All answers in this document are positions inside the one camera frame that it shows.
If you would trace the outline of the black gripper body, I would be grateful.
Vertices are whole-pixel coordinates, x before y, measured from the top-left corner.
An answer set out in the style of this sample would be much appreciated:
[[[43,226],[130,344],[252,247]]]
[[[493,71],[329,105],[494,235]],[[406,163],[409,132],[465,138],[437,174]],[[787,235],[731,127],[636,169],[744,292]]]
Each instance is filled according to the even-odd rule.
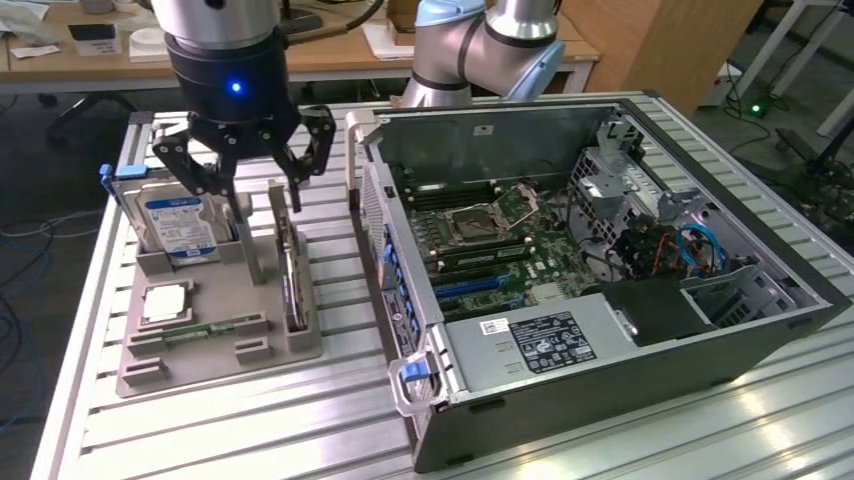
[[[192,113],[192,138],[234,159],[264,157],[269,150],[258,132],[285,143],[300,124],[286,86],[281,32],[274,30],[250,46],[212,50],[168,34],[172,67]]]

